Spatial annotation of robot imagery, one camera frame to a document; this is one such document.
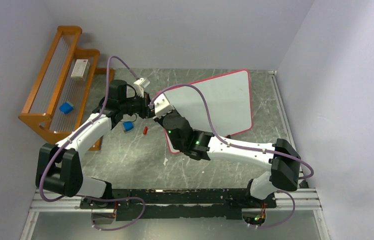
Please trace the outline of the red marker cap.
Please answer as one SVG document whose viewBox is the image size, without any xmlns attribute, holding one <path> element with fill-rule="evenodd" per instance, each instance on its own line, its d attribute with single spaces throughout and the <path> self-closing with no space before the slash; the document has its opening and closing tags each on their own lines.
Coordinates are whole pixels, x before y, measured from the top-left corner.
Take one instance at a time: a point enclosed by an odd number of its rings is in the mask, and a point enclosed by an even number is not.
<svg viewBox="0 0 374 240">
<path fill-rule="evenodd" d="M 146 135 L 148 133 L 148 127 L 145 126 L 144 129 L 143 129 L 143 135 Z"/>
</svg>

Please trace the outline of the red framed whiteboard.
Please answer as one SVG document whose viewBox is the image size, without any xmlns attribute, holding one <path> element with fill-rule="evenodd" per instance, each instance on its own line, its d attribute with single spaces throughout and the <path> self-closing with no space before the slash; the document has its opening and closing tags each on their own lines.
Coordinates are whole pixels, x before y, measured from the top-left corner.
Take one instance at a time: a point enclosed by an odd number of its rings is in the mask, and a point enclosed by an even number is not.
<svg viewBox="0 0 374 240">
<path fill-rule="evenodd" d="M 169 86 L 152 99 L 150 106 L 154 112 L 154 100 L 160 94 L 166 95 L 174 107 L 172 111 L 186 118 L 194 130 L 225 137 L 253 126 L 251 80 L 246 69 Z M 173 148 L 165 129 L 164 132 L 170 151 L 181 153 Z"/>
</svg>

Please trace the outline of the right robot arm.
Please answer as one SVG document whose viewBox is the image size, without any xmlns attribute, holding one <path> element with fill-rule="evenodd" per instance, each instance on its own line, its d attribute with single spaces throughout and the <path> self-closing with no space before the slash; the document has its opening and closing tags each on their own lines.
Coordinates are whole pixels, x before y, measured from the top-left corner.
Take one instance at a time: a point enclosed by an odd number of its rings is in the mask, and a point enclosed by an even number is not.
<svg viewBox="0 0 374 240">
<path fill-rule="evenodd" d="M 275 143 L 253 143 L 234 140 L 212 132 L 193 129 L 177 111 L 156 119 L 173 148 L 194 160 L 225 160 L 263 168 L 264 173 L 252 179 L 245 202 L 257 207 L 277 190 L 295 192 L 299 186 L 300 155 L 285 139 Z"/>
</svg>

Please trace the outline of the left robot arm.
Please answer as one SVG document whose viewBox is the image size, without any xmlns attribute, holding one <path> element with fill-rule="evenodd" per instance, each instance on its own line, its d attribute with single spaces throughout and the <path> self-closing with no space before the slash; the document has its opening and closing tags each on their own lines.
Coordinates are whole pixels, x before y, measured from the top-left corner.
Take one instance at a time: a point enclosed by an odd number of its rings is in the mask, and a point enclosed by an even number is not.
<svg viewBox="0 0 374 240">
<path fill-rule="evenodd" d="M 149 84 L 145 78 L 133 84 L 119 79 L 110 81 L 105 96 L 79 128 L 57 143 L 45 143 L 40 148 L 35 184 L 44 201 L 82 196 L 101 208 L 113 203 L 111 183 L 85 177 L 81 159 L 97 140 L 122 122 L 124 115 L 136 115 L 142 119 L 154 116 L 149 109 L 150 95 L 145 91 Z"/>
</svg>

